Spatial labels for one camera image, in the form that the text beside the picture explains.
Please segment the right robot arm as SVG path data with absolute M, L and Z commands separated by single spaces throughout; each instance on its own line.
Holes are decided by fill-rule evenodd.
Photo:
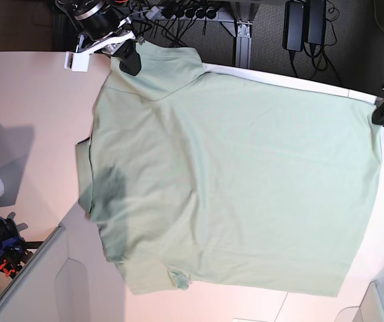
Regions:
M 141 58 L 136 51 L 140 40 L 127 13 L 114 1 L 56 1 L 55 5 L 78 31 L 77 45 L 67 52 L 64 67 L 87 72 L 91 55 L 102 53 L 119 59 L 119 69 L 131 76 L 139 74 Z

